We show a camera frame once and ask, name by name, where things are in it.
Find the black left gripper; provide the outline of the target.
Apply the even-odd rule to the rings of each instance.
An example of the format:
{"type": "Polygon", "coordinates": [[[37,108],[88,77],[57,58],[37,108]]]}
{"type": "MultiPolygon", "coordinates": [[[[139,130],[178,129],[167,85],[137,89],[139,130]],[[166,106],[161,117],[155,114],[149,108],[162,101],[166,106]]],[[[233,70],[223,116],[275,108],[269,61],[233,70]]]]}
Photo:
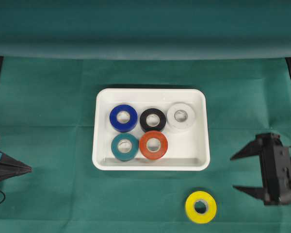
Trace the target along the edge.
{"type": "Polygon", "coordinates": [[[0,151],[0,181],[32,172],[30,166],[0,151]]]}

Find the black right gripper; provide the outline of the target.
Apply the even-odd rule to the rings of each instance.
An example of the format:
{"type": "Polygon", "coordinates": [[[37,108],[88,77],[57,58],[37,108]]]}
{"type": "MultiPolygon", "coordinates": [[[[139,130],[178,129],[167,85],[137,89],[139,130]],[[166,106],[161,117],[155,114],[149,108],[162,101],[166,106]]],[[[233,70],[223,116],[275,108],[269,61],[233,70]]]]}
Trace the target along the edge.
{"type": "Polygon", "coordinates": [[[230,160],[259,155],[263,187],[236,186],[265,205],[288,205],[291,203],[291,158],[289,147],[284,146],[280,136],[274,133],[256,135],[230,160]]]}

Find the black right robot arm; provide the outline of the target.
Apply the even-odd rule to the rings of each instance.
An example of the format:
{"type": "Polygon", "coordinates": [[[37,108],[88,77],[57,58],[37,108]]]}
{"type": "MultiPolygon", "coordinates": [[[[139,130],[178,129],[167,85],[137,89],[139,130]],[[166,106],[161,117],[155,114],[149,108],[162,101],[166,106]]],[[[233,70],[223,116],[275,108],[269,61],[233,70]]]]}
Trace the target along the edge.
{"type": "Polygon", "coordinates": [[[291,146],[283,146],[280,135],[257,134],[230,160],[258,156],[262,187],[233,186],[264,205],[288,205],[291,203],[291,146]]]}

